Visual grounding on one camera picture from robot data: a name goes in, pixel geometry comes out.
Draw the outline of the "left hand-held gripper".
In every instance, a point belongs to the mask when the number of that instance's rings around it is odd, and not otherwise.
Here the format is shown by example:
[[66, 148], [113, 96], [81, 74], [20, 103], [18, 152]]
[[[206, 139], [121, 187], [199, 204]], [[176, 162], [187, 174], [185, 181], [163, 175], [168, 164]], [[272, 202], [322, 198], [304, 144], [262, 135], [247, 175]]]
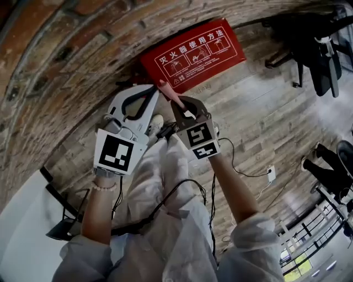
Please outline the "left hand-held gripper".
[[[131, 175], [147, 149], [145, 134], [152, 118], [159, 91], [152, 84], [125, 89], [114, 97], [108, 113], [98, 124], [93, 171], [97, 176]], [[134, 116], [126, 107], [138, 99], [143, 102]]]

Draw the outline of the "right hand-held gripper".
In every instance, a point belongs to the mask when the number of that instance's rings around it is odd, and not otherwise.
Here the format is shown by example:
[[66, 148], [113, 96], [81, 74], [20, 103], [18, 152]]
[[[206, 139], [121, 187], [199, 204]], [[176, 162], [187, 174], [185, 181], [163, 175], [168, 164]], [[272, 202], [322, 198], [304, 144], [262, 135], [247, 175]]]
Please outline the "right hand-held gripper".
[[189, 96], [181, 96], [180, 101], [184, 108], [170, 102], [178, 126], [177, 136], [198, 160], [219, 154], [215, 124], [204, 103]]

